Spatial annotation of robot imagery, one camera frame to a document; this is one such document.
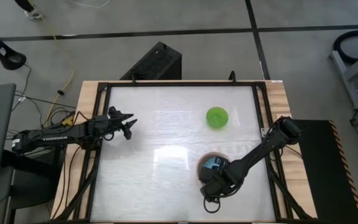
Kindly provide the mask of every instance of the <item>metal bracket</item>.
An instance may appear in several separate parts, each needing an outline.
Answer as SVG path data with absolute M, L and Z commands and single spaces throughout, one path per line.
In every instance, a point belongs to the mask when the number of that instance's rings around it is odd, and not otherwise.
M 233 80 L 233 85 L 237 84 L 237 78 L 236 78 L 236 73 L 234 71 L 231 71 L 230 75 L 229 75 L 229 80 Z
M 109 83 L 99 83 L 98 84 L 98 91 L 106 90 Z
M 266 137 L 267 131 L 269 130 L 269 128 L 261 128 L 260 129 L 260 135 L 262 138 Z
M 134 74 L 132 74 L 132 85 L 134 85 L 134 86 L 137 85 Z

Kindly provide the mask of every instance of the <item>green ball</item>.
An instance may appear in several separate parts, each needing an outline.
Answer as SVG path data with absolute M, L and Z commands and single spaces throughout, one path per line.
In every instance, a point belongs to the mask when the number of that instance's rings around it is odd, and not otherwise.
M 223 108 L 214 107 L 206 113 L 206 120 L 211 128 L 221 128 L 229 121 L 229 115 Z

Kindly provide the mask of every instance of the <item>black mat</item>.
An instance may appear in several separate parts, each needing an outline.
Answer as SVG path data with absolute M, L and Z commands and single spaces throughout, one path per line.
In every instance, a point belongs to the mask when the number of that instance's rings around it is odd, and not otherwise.
M 319 219 L 358 224 L 358 195 L 332 121 L 297 120 L 311 194 Z

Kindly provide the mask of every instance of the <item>black floor line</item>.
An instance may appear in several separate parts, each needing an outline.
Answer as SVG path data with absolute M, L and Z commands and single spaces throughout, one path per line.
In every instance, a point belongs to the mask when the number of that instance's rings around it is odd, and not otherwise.
M 262 69 L 262 73 L 263 73 L 265 80 L 270 80 L 270 74 L 269 74 L 269 70 L 267 68 L 267 62 L 266 62 L 266 58 L 265 58 L 265 54 L 264 54 L 264 49 L 262 47 L 262 41 L 260 40 L 260 37 L 259 37 L 259 32 L 258 32 L 258 27 L 256 24 L 254 10 L 252 9 L 251 1 L 250 0 L 245 0 L 245 1 L 246 1 L 246 5 L 247 5 L 249 20 L 251 23 L 252 33 L 254 35 L 256 50 L 258 52 L 260 67 Z
M 79 35 L 57 35 L 58 40 L 73 39 L 95 39 L 95 38 L 114 38 L 114 37 L 147 37 L 161 35 L 192 35 L 192 34 L 238 34 L 251 32 L 251 28 L 234 28 L 234 29 L 197 29 L 197 30 L 168 30 L 168 31 L 151 31 L 151 32 L 123 32 L 108 34 L 79 34 Z M 28 41 L 28 40 L 53 40 L 53 36 L 34 36 L 34 37 L 0 37 L 2 41 Z
M 288 32 L 288 31 L 346 30 L 346 29 L 358 29 L 358 25 L 258 28 L 258 32 Z
M 307 27 L 268 27 L 268 28 L 228 28 L 228 29 L 196 29 L 196 30 L 167 30 L 150 32 L 122 32 L 105 34 L 72 34 L 56 35 L 58 40 L 75 39 L 96 39 L 96 38 L 115 38 L 115 37 L 149 37 L 161 35 L 192 35 L 192 34 L 240 34 L 257 31 L 261 32 L 290 32 L 290 31 L 319 31 L 319 30 L 347 30 L 358 29 L 358 25 L 344 26 L 307 26 Z M 31 41 L 31 40 L 53 40 L 51 35 L 30 36 L 30 37 L 0 37 L 2 41 Z

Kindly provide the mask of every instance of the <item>yellow cable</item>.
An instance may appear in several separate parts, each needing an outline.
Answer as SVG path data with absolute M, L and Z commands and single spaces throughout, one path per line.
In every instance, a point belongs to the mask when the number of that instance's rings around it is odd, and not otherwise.
M 36 9 L 35 0 L 28 0 L 28 1 L 29 1 L 29 3 L 30 3 L 31 5 L 33 5 L 34 9 Z M 54 34 L 55 32 L 53 31 L 52 26 L 50 26 L 50 25 L 48 24 L 48 22 L 47 22 L 46 20 L 44 20 L 44 17 L 41 17 L 41 21 L 42 21 L 42 22 L 44 23 L 44 25 L 47 27 L 48 33 L 53 36 L 53 39 L 55 40 L 54 43 L 56 44 L 56 46 L 57 46 L 60 50 L 62 50 L 62 51 L 64 51 L 64 52 L 66 53 L 67 59 L 68 59 L 69 62 L 70 62 L 70 67 L 71 67 L 71 76 L 70 76 L 70 79 L 65 83 L 65 85 L 63 86 L 63 88 L 60 89 L 61 91 L 64 91 L 65 88 L 71 83 L 71 81 L 72 81 L 72 79 L 73 79 L 73 77 L 74 77 L 74 69 L 73 69 L 72 57 L 71 57 L 71 55 L 69 54 L 69 52 L 68 52 L 66 49 L 64 49 L 64 47 L 63 47 L 62 45 L 60 45 L 59 41 L 57 41 L 57 38 L 56 38 L 56 35 Z M 59 96 L 60 96 L 60 94 L 57 94 L 57 95 L 56 95 L 55 99 L 53 100 L 53 103 L 56 103 L 56 101 L 59 99 Z M 52 104 L 51 107 L 50 107 L 50 109 L 49 109 L 49 112 L 48 112 L 48 115 L 47 115 L 47 120 L 46 120 L 47 126 L 50 125 L 49 117 L 51 116 L 51 113 L 52 113 L 54 107 L 55 107 L 55 105 Z

